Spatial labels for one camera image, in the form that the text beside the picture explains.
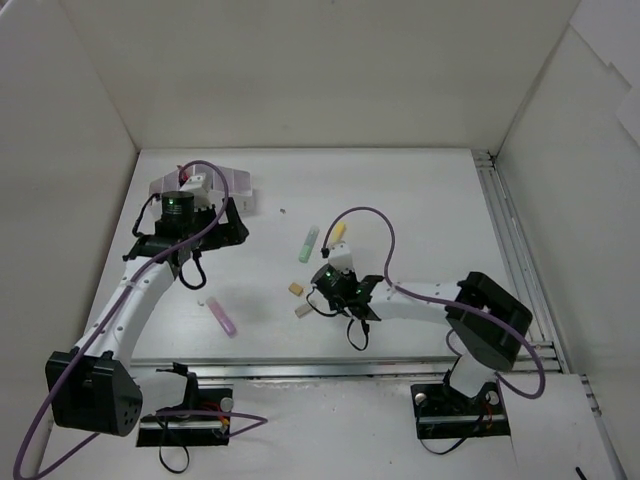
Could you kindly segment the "green highlighter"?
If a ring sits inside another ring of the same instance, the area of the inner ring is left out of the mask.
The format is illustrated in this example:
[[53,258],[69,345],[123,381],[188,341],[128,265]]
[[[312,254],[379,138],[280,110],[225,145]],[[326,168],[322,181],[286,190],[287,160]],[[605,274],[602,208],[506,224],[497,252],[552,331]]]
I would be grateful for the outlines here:
[[317,237],[319,235],[319,232],[320,232],[320,229],[316,225],[312,225],[309,228],[309,231],[305,237],[305,240],[303,242],[303,245],[298,255],[299,262],[306,264],[309,261],[314,245],[316,243]]

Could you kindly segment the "red ballpoint pen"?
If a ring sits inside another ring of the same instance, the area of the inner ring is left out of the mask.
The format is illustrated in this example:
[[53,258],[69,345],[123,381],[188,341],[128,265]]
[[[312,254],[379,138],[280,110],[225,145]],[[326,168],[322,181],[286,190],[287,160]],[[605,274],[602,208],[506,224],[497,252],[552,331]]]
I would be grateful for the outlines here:
[[176,166],[177,172],[178,172],[178,179],[180,183],[184,183],[187,181],[187,179],[189,178],[188,174],[186,173],[185,167],[183,165],[177,165]]

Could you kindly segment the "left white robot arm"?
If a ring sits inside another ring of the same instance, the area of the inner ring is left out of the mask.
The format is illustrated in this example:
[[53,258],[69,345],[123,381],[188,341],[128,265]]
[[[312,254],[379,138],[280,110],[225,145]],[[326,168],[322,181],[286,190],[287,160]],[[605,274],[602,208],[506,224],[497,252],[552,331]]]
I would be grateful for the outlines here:
[[168,411],[191,418],[199,409],[195,373],[182,364],[150,375],[129,371],[140,335],[188,261],[242,244],[249,235],[231,198],[197,206],[191,192],[156,195],[161,215],[151,234],[139,233],[124,255],[125,272],[103,313],[68,352],[45,366],[54,422],[63,428],[124,437],[143,417]]

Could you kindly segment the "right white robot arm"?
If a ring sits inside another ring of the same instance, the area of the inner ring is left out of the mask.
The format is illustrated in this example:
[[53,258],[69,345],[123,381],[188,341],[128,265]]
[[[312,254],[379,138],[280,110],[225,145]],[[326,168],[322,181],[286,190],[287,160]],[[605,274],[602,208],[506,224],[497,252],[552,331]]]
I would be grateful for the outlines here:
[[537,399],[545,390],[541,359],[525,338],[532,313],[483,273],[471,272],[457,283],[403,286],[379,275],[359,280],[353,271],[326,264],[311,285],[328,302],[332,314],[344,314],[362,325],[398,319],[449,325],[465,348],[442,388],[445,405],[455,412],[468,410],[485,383],[511,371],[521,349],[536,365],[538,388],[524,392],[508,381],[503,385],[527,399]]

